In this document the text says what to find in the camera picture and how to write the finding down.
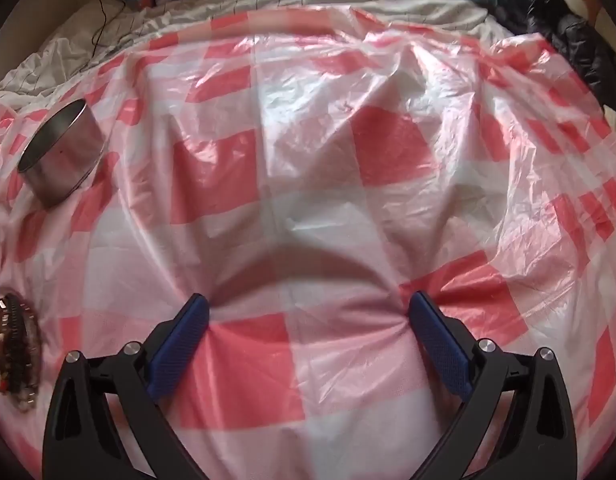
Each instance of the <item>checkered pattern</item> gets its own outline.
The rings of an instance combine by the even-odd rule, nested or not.
[[[109,149],[46,212],[16,162],[81,96]],[[166,412],[213,479],[409,478],[456,408],[406,321],[419,288],[476,337],[555,350],[582,473],[615,434],[616,135],[542,38],[260,10],[52,102],[0,102],[0,284],[44,337],[40,405],[0,397],[0,430],[35,474],[66,352],[117,352],[192,292],[211,326]]]

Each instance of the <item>clothing pile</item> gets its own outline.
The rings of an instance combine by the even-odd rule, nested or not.
[[[471,0],[512,33],[538,32],[565,57],[602,107],[616,112],[616,52],[565,0]]]

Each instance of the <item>black jacket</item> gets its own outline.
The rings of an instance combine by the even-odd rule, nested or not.
[[[530,0],[528,32],[539,32],[565,57],[599,103],[616,111],[616,53],[564,0]]]

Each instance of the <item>white bed sheet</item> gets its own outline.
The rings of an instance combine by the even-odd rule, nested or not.
[[[57,86],[78,81],[90,68],[137,42],[147,41],[190,23],[248,10],[279,6],[357,7],[386,22],[435,25],[478,38],[488,46],[511,36],[485,9],[468,0],[180,0],[139,12],[125,9],[108,23],[92,58],[92,36],[101,27],[98,1],[78,10],[0,83],[0,97],[14,110],[34,103],[49,107]],[[121,4],[104,2],[112,18]]]

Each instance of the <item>red and white checkered plastic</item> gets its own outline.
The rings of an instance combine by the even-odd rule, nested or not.
[[[82,96],[109,151],[44,211],[16,162]],[[216,480],[409,478],[456,409],[408,327],[419,288],[476,337],[554,349],[582,476],[616,433],[616,134],[541,37],[259,10],[52,102],[0,100],[0,285],[44,341],[39,406],[0,396],[0,430],[37,477],[66,352],[117,352],[192,292],[211,326],[165,410]]]

